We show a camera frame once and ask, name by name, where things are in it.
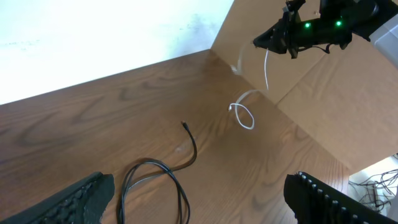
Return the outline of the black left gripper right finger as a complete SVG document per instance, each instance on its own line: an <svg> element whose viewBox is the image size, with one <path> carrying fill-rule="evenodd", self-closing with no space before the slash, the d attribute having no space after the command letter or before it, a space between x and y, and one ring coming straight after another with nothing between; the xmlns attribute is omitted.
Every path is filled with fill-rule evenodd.
<svg viewBox="0 0 398 224"><path fill-rule="evenodd" d="M284 199L298 224L397 224L306 172L287 175Z"/></svg>

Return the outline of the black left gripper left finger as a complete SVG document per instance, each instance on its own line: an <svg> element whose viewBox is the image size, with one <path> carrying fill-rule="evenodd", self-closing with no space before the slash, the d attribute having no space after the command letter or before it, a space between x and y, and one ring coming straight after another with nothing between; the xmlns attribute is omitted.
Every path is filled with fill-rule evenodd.
<svg viewBox="0 0 398 224"><path fill-rule="evenodd" d="M114 176L94 172L1 224L99 224L114 193Z"/></svg>

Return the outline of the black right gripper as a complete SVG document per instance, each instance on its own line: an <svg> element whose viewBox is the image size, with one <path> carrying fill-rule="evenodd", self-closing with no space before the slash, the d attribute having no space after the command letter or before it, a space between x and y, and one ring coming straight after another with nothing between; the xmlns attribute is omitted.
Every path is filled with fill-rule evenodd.
<svg viewBox="0 0 398 224"><path fill-rule="evenodd" d="M320 17L302 21L299 9L305 0L287 1L282 19L277 28L271 27L253 40L255 47L280 50L283 48L297 58L298 53L312 47L326 47L330 52L331 45L338 45L344 50L351 42L351 31L347 28L342 11L349 6L347 1L320 1Z"/></svg>

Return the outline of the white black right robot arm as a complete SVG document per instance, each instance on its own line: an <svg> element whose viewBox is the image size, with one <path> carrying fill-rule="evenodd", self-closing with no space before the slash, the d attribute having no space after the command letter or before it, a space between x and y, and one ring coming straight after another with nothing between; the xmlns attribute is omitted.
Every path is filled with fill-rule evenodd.
<svg viewBox="0 0 398 224"><path fill-rule="evenodd" d="M253 40L257 48L277 54L298 53L311 48L330 52L331 45L344 50L358 35L370 42L397 65L397 4L392 0L323 0L320 17L301 20L299 9L305 0L287 1L282 18Z"/></svg>

